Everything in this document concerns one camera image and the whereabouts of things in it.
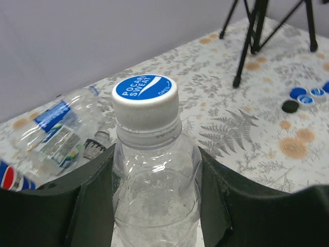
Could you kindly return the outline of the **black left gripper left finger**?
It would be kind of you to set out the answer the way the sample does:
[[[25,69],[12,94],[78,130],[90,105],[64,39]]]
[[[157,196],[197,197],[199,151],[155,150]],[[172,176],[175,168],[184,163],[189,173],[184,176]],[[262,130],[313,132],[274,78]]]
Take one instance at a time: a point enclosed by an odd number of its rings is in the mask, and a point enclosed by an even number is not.
[[[1,246],[110,246],[114,146],[36,190],[1,190]]]

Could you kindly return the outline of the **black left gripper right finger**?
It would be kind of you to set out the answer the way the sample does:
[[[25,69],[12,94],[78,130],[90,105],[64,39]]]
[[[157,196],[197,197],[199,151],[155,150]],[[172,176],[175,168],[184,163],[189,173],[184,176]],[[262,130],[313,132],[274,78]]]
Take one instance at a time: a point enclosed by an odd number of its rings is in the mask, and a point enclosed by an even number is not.
[[[205,246],[328,246],[328,186],[286,193],[201,155]]]

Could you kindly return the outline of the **clear plastic bottle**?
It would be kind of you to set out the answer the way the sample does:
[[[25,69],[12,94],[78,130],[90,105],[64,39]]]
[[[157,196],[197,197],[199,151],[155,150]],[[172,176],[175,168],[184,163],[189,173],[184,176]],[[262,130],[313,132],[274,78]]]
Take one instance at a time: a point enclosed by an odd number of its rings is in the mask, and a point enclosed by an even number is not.
[[[112,189],[124,246],[195,246],[202,158],[180,120],[151,131],[117,126]]]

